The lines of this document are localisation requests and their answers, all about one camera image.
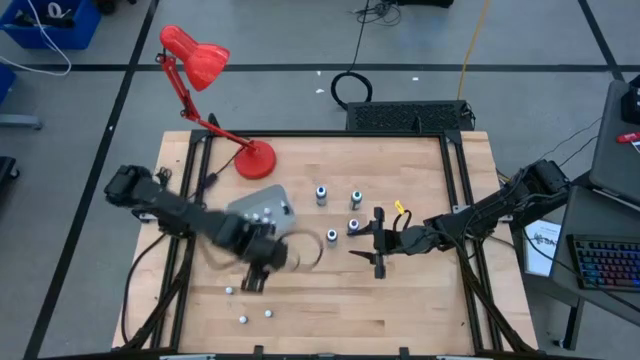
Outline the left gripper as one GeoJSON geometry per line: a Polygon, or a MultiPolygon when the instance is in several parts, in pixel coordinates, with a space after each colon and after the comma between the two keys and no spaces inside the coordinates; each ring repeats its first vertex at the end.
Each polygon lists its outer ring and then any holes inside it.
{"type": "MultiPolygon", "coordinates": [[[[286,264],[288,246],[275,238],[275,226],[253,223],[235,214],[224,216],[219,230],[219,246],[238,259],[261,267],[280,270],[286,264]]],[[[270,272],[260,269],[255,275],[249,269],[241,282],[241,290],[262,292],[270,272]]]]}

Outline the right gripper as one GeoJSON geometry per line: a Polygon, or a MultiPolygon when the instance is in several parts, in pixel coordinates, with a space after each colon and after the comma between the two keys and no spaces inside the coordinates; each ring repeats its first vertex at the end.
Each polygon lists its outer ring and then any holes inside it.
{"type": "Polygon", "coordinates": [[[360,236],[373,232],[374,253],[350,250],[349,253],[366,259],[374,265],[376,279],[386,277],[384,257],[395,254],[407,256],[428,253],[441,244],[440,236],[427,226],[411,226],[402,231],[384,229],[385,213],[381,207],[374,208],[374,220],[361,227],[358,221],[348,223],[348,235],[360,236]]]}

